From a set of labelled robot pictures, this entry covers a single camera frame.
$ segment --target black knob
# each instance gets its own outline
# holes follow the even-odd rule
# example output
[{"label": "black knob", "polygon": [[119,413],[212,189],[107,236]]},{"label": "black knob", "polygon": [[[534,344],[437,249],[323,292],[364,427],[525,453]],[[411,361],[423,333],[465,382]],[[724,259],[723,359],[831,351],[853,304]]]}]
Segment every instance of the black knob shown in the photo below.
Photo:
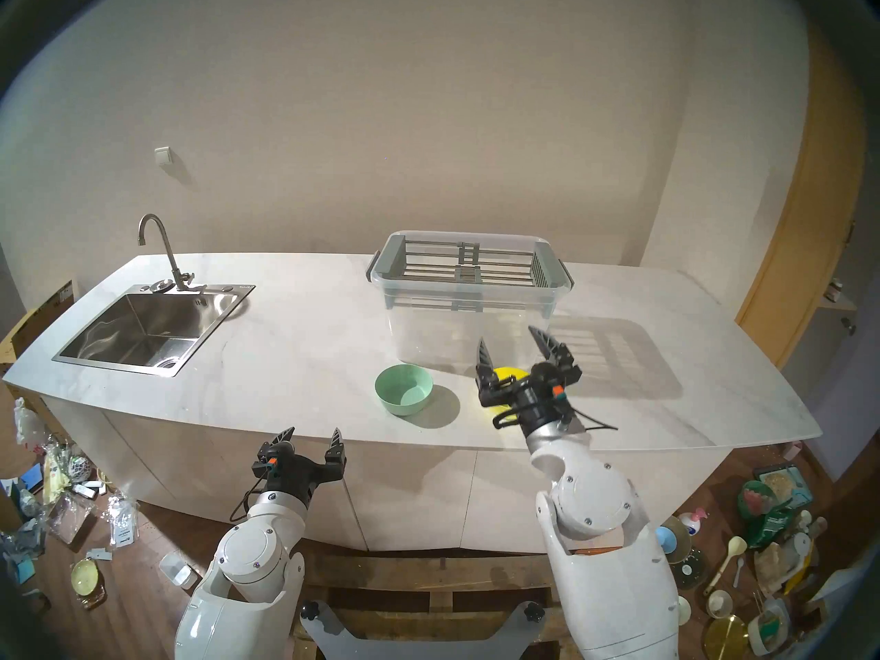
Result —
[{"label": "black knob", "polygon": [[318,601],[305,601],[299,614],[304,619],[315,619],[318,617],[318,612]]},{"label": "black knob", "polygon": [[544,608],[534,601],[529,602],[529,605],[525,607],[524,613],[525,619],[528,619],[530,622],[540,622],[544,619]]}]

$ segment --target kitchen island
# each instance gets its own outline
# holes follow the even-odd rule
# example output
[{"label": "kitchen island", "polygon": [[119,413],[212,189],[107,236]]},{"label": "kitchen island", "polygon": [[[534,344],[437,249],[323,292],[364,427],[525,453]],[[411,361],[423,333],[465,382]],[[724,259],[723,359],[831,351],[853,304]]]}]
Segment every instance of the kitchen island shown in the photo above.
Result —
[{"label": "kitchen island", "polygon": [[[297,451],[321,461],[339,428],[345,478],[315,493],[306,537],[372,551],[544,551],[533,507],[549,482],[531,468],[519,428],[493,428],[472,377],[431,371],[429,404],[406,418],[379,403],[373,381],[398,361],[382,294],[364,278],[369,255],[177,259],[197,283],[255,288],[176,376],[52,359],[128,288],[167,277],[165,256],[145,255],[74,303],[5,377],[41,396],[124,491],[228,520],[254,483],[263,441],[295,426]],[[583,435],[633,481],[652,520],[677,509],[732,448],[820,435],[779,371],[684,275],[568,268],[575,287],[549,330],[583,370],[569,398],[619,428]]]}]

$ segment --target shelf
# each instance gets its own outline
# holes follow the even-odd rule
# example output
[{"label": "shelf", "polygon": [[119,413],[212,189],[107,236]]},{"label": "shelf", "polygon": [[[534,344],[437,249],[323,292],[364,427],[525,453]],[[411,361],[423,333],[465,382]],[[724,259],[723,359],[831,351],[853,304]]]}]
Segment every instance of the shelf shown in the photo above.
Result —
[{"label": "shelf", "polygon": [[821,310],[840,310],[840,311],[856,311],[858,307],[855,306],[855,303],[846,297],[843,293],[840,294],[836,303],[833,303],[827,297],[822,296],[822,299],[819,300],[818,309]]}]

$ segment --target light switch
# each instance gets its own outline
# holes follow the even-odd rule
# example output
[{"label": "light switch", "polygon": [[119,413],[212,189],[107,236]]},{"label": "light switch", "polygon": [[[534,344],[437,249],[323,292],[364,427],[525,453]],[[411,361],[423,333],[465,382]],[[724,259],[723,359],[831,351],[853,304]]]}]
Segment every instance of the light switch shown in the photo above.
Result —
[{"label": "light switch", "polygon": [[156,165],[171,165],[171,149],[165,146],[163,149],[156,149]]}]

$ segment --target green package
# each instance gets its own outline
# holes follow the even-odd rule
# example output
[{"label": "green package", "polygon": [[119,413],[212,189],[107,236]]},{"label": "green package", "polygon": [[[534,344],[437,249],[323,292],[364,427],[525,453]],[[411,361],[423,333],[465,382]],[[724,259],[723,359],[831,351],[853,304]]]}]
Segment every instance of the green package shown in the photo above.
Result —
[{"label": "green package", "polygon": [[789,526],[795,517],[795,510],[789,508],[789,503],[791,499],[745,525],[745,543],[749,548],[764,548]]}]

